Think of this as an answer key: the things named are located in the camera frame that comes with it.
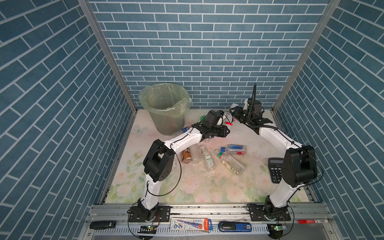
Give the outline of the red label clear bottle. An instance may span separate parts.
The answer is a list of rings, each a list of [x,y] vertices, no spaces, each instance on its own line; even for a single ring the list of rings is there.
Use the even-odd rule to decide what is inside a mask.
[[[230,123],[230,126],[235,122],[235,112],[237,111],[238,104],[232,104],[229,110],[224,110],[224,116],[226,117],[225,124]]]

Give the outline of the blue red label bottle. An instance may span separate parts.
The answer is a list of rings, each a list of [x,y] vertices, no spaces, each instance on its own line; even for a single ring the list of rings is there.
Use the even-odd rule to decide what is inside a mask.
[[[244,156],[247,154],[247,147],[245,145],[227,145],[221,147],[221,152],[228,155]]]

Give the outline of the large clear green cap bottle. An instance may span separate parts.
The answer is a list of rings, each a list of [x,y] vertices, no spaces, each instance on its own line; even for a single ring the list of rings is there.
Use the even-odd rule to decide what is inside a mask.
[[[231,155],[226,154],[219,149],[215,150],[215,155],[233,174],[238,176],[244,171],[245,166]]]

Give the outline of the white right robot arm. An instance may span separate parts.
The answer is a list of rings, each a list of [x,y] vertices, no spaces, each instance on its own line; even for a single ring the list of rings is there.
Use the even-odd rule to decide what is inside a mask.
[[[318,162],[312,146],[300,145],[274,126],[271,120],[263,117],[264,108],[256,99],[256,90],[257,85],[254,84],[252,95],[245,101],[245,106],[234,104],[230,108],[230,113],[240,123],[268,140],[284,155],[282,179],[265,200],[264,212],[270,218],[273,214],[285,211],[294,194],[317,178]]]

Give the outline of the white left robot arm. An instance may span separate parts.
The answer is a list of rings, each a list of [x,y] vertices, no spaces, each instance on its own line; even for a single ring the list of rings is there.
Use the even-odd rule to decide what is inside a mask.
[[[203,120],[191,125],[185,133],[164,142],[155,140],[143,162],[146,183],[139,206],[148,211],[156,209],[159,197],[164,196],[160,194],[161,182],[170,175],[174,158],[205,139],[225,138],[230,133],[226,123],[231,120],[224,111],[210,110]]]

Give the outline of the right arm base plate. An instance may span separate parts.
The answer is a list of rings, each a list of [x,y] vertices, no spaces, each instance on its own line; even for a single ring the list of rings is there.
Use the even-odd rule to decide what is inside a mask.
[[[246,210],[250,213],[253,222],[262,221],[290,221],[291,216],[288,207],[275,208],[272,204],[266,203],[264,206],[257,204],[247,204]]]

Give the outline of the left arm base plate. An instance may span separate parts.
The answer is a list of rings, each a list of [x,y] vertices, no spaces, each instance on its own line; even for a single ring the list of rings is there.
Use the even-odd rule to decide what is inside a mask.
[[[128,211],[130,223],[168,222],[170,220],[170,206],[156,206],[147,210],[142,206],[132,206]]]

